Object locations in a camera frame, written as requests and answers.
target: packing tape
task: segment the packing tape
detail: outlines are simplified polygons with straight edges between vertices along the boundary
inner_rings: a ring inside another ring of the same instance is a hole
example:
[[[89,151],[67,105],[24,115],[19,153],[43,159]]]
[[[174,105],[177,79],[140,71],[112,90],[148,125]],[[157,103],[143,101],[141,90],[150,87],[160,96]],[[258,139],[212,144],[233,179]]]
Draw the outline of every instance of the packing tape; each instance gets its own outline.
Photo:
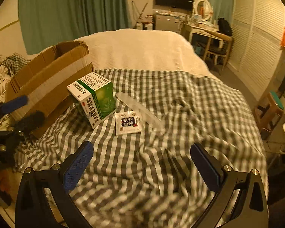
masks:
[[[43,82],[39,87],[37,87],[28,96],[28,104],[22,106],[21,108],[15,110],[12,114],[15,120],[20,120],[24,117],[40,100],[42,100],[49,92],[55,89],[63,81],[71,77],[74,73],[80,71],[84,67],[91,63],[92,57],[90,54],[82,57],[81,59],[73,62],[69,66],[60,70],[45,82]]]

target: cardboard box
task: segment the cardboard box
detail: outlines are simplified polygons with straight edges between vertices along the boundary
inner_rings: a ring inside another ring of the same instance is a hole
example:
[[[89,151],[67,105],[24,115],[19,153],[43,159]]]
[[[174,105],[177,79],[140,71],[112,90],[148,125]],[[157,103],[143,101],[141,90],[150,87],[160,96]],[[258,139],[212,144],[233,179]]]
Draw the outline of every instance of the cardboard box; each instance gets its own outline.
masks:
[[[112,82],[95,72],[68,85],[67,89],[75,98],[79,113],[89,120],[93,129],[115,111]]]
[[[87,45],[68,41],[41,52],[11,78],[5,100],[27,95],[28,104],[11,115],[18,121],[36,110],[46,117],[44,125],[33,134],[40,138],[55,120],[73,103],[66,86],[92,72]]]

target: white cabinet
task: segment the white cabinet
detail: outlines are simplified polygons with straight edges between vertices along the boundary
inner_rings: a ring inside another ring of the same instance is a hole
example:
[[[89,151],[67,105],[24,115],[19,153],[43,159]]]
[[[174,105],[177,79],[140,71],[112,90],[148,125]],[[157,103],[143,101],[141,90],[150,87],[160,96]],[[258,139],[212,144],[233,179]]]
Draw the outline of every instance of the white cabinet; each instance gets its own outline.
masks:
[[[229,64],[258,100],[281,56],[285,6],[280,0],[234,0]]]

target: plaid cloth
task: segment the plaid cloth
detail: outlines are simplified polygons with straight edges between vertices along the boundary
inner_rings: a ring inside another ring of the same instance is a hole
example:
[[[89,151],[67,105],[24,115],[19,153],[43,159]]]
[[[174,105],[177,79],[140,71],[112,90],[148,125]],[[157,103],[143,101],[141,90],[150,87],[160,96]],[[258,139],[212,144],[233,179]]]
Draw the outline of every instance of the plaid cloth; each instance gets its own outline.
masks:
[[[191,227],[214,196],[191,161],[194,142],[222,165],[258,169],[268,192],[264,147],[239,91],[183,71],[96,72],[113,82],[114,94],[134,97],[165,129],[145,124],[141,133],[115,136],[114,116],[92,130],[72,106],[41,139],[27,140],[16,154],[22,172],[28,166],[41,170],[91,141],[93,158],[70,195],[93,227]],[[128,110],[119,100],[116,107],[116,112]],[[220,224],[228,220],[235,200],[234,195]]]
[[[13,74],[16,74],[21,68],[23,68],[31,60],[24,58],[18,53],[14,53],[11,56],[8,56],[5,60],[2,61],[2,65],[9,68]]]

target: green medicine box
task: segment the green medicine box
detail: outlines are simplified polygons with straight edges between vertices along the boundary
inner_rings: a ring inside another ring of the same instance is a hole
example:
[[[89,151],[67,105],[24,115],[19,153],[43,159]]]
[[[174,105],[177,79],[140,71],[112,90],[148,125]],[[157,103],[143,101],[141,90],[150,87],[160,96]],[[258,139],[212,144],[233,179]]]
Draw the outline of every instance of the green medicine box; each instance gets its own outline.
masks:
[[[87,117],[93,129],[115,111],[112,82],[95,72],[73,82],[67,89],[79,113]]]

